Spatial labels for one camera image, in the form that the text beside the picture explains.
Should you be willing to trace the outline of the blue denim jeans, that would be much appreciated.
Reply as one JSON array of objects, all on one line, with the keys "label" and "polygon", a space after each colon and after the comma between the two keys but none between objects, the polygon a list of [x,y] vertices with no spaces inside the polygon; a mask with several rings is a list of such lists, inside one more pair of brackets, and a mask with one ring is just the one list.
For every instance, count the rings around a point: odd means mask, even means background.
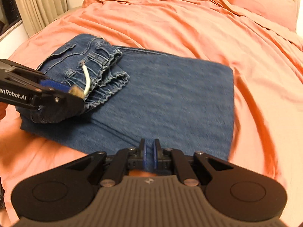
[{"label": "blue denim jeans", "polygon": [[113,46],[80,34],[38,67],[46,76],[84,88],[83,66],[91,79],[84,110],[64,112],[18,108],[21,128],[90,154],[158,138],[163,146],[197,150],[226,160],[234,126],[234,83],[230,67],[163,52]]}]

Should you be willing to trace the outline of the dark window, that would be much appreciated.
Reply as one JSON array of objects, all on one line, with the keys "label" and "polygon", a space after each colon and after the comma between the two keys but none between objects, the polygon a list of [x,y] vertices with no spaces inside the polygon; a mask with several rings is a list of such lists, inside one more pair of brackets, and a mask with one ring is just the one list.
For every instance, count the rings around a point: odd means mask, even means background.
[{"label": "dark window", "polygon": [[15,0],[0,0],[1,35],[21,20]]}]

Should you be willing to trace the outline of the beige curtain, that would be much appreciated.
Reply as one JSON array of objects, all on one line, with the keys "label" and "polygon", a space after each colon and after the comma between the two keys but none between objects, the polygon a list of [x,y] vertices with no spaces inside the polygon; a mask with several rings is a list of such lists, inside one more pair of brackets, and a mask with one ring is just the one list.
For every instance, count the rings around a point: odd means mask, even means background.
[{"label": "beige curtain", "polygon": [[27,35],[33,36],[68,11],[67,0],[15,0]]}]

